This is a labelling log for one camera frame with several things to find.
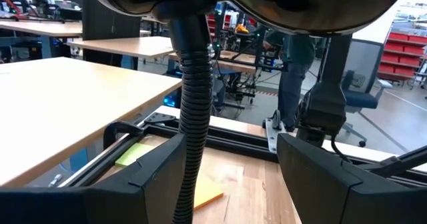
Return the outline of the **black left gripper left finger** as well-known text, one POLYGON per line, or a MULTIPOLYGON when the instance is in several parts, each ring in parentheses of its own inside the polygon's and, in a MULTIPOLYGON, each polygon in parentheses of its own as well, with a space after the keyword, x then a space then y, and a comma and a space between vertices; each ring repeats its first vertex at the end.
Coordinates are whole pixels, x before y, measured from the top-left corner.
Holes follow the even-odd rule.
POLYGON ((171 224, 185 172, 177 134, 131 165, 92 185, 84 224, 171 224))

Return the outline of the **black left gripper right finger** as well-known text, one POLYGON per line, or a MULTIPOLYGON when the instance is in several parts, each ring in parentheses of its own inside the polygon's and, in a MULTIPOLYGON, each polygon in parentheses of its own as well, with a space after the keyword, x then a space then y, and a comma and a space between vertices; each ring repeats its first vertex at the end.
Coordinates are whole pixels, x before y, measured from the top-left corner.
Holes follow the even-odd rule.
POLYGON ((342 224, 349 189, 362 180, 344 161, 288 134, 278 135, 277 155, 303 224, 342 224))

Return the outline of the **black gooseneck desk lamp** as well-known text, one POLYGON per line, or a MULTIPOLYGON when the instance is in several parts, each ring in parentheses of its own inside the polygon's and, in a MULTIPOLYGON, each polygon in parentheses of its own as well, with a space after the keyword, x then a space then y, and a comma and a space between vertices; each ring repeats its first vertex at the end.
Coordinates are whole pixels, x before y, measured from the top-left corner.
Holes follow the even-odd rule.
MULTIPOLYGON (((146 13, 169 25, 183 72, 179 131, 185 135, 186 163, 173 224, 192 224, 195 182, 207 141, 212 106, 206 13, 219 0, 98 0, 112 11, 146 13)), ((377 20, 397 0, 228 0, 263 24, 294 34, 351 34, 377 20)))

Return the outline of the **green sticky note pad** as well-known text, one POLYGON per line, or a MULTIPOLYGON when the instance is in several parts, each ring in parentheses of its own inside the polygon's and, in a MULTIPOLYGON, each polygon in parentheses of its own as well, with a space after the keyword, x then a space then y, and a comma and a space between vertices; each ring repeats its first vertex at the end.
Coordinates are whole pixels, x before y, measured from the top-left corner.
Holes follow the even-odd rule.
POLYGON ((145 155, 154 149, 151 145, 142 143, 134 143, 127 151, 125 151, 116 161, 115 166, 127 167, 135 162, 138 158, 145 155))

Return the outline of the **orange sticky note pad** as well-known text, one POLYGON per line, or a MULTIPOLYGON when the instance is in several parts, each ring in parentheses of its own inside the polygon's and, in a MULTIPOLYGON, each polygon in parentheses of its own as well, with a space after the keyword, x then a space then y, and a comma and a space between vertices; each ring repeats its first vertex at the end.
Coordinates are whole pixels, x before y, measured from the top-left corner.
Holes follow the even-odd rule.
POLYGON ((209 203, 223 197, 224 192, 220 186, 204 173, 199 173, 195 186, 193 209, 198 210, 209 203))

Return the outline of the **person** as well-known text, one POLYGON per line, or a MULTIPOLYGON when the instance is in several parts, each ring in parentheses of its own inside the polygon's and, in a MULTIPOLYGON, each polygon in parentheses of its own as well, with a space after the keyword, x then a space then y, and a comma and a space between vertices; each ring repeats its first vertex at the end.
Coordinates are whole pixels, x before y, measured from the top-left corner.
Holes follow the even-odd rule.
POLYGON ((263 47, 269 49, 279 40, 282 40, 282 61, 288 61, 288 63, 280 76, 278 110, 285 130, 291 133, 296 126, 296 112, 300 102, 302 83, 316 54, 316 38, 272 31, 264 39, 263 47))

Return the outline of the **blue office chair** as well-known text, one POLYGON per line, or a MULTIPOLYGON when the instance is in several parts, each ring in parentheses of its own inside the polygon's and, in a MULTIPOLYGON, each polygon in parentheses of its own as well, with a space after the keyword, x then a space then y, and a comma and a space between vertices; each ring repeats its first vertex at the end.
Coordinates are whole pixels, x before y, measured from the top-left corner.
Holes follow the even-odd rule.
POLYGON ((379 126, 362 110, 376 109, 384 90, 392 88, 390 82, 377 78, 383 52, 383 43, 353 39, 342 77, 346 112, 359 114, 377 130, 379 126))

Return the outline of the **light wooden desk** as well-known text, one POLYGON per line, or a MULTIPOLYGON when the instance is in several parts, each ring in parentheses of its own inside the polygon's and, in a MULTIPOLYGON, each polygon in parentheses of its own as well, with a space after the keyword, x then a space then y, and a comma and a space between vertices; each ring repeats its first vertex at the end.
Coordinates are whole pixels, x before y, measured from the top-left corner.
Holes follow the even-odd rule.
POLYGON ((0 187, 32 182, 180 85, 66 57, 0 64, 0 187))

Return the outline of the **light background desk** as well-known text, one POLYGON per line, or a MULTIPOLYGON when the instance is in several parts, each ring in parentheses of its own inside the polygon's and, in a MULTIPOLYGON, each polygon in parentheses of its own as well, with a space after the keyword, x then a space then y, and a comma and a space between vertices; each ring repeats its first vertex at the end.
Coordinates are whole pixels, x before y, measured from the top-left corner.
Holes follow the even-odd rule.
POLYGON ((160 36, 72 41, 67 44, 70 47, 141 58, 163 57, 174 52, 171 39, 160 36))
POLYGON ((9 29, 50 37, 80 37, 83 33, 80 23, 0 21, 0 29, 9 29))

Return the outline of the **red bin shelf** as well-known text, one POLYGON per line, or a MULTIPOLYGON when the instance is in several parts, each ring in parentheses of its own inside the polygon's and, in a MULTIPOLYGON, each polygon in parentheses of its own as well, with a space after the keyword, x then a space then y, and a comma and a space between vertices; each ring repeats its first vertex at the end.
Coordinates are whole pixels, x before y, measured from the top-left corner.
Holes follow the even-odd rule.
POLYGON ((386 40, 378 69, 378 77, 389 81, 415 78, 426 57, 427 37, 391 32, 386 40))

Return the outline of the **black square column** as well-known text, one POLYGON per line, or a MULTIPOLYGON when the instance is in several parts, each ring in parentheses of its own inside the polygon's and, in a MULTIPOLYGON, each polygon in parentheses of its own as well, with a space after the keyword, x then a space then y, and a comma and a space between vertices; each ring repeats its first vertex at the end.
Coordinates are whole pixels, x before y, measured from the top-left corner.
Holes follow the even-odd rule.
MULTIPOLYGON (((82 37, 84 41, 139 37, 141 23, 139 17, 116 13, 98 0, 83 0, 82 3, 82 37)), ((137 69, 138 64, 136 57, 125 57, 120 54, 91 49, 83 50, 83 59, 133 70, 137 69)))

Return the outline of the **silver arm base bracket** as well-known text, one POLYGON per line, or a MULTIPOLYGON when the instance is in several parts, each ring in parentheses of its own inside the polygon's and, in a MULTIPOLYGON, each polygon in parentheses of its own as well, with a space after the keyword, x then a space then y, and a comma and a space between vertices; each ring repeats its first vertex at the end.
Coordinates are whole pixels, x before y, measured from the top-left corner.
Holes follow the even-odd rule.
POLYGON ((286 132, 280 111, 278 109, 275 110, 271 117, 268 117, 263 121, 262 127, 266 130, 268 149, 270 153, 276 154, 278 135, 286 132))

